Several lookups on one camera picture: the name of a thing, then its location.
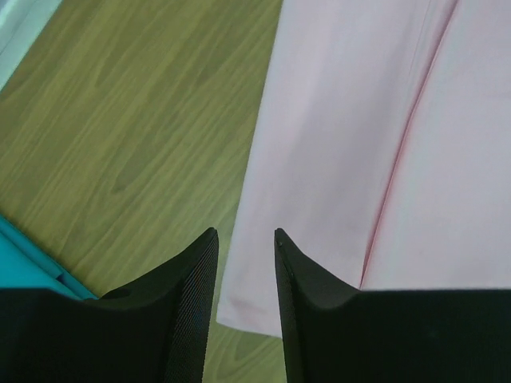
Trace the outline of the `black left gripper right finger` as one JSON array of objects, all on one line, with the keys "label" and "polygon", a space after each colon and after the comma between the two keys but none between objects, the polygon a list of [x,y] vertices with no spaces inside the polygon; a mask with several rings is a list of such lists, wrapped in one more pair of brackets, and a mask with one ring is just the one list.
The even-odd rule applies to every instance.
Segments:
[{"label": "black left gripper right finger", "polygon": [[289,382],[509,381],[508,290],[359,290],[274,240]]}]

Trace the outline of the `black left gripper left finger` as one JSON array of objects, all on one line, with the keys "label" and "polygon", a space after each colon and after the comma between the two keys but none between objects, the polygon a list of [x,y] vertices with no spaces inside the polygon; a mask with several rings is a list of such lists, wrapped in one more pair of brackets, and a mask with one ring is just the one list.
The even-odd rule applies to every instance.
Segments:
[{"label": "black left gripper left finger", "polygon": [[218,234],[209,228],[99,299],[2,290],[2,381],[201,381],[218,255]]}]

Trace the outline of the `pink t-shirt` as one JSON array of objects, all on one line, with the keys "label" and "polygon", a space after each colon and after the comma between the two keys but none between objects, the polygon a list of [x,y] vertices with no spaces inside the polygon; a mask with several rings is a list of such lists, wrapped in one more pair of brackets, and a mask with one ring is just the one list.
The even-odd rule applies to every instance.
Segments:
[{"label": "pink t-shirt", "polygon": [[284,2],[218,323],[281,334],[277,228],[364,290],[509,286],[509,2]]}]

